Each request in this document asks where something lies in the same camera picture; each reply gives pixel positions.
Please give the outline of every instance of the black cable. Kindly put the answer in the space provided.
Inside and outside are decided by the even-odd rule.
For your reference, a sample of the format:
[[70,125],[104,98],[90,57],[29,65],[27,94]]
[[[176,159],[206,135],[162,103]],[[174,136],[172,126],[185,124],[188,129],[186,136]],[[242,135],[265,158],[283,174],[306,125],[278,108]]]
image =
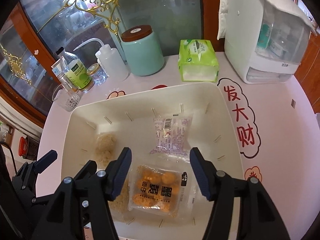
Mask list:
[[15,170],[16,175],[17,175],[16,162],[15,162],[15,160],[14,160],[14,157],[13,157],[13,153],[12,153],[11,147],[10,147],[10,146],[9,146],[9,144],[7,144],[6,142],[0,142],[0,144],[1,144],[1,145],[3,145],[3,146],[6,146],[6,147],[9,149],[9,151],[10,151],[10,153],[11,153],[11,158],[12,158],[12,162],[13,162],[13,167],[14,167],[14,170]]

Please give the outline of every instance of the gold lid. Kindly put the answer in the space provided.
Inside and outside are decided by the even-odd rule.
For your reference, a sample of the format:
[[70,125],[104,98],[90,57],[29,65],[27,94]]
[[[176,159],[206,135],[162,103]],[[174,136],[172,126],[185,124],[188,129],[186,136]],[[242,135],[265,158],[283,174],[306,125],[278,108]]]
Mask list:
[[87,74],[89,76],[94,75],[99,70],[100,65],[98,63],[94,63],[91,67],[87,69]]

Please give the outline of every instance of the chinese character sticker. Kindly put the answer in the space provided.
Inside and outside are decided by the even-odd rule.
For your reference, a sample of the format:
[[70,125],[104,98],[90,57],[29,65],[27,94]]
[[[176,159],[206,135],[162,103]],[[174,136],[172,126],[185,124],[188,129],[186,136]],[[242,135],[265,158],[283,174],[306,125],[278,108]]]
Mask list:
[[258,154],[261,145],[254,111],[249,106],[248,99],[239,84],[229,78],[221,78],[218,87],[227,103],[236,130],[240,153],[252,159]]

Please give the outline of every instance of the wooden lid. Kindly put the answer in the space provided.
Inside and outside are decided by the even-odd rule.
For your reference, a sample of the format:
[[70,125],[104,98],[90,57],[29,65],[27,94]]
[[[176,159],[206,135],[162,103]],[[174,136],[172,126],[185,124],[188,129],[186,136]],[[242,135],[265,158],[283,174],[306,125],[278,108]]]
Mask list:
[[150,25],[139,25],[129,30],[126,30],[124,33],[121,34],[121,39],[124,42],[129,41],[137,41],[140,40],[152,33],[152,28]]

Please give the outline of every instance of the glass cup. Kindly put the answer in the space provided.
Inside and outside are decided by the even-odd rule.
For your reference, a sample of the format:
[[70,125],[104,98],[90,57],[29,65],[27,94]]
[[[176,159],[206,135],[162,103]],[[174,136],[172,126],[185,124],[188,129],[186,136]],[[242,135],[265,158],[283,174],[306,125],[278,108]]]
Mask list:
[[72,90],[67,90],[63,84],[60,84],[53,92],[52,101],[57,102],[64,110],[71,112],[77,107],[80,97]]

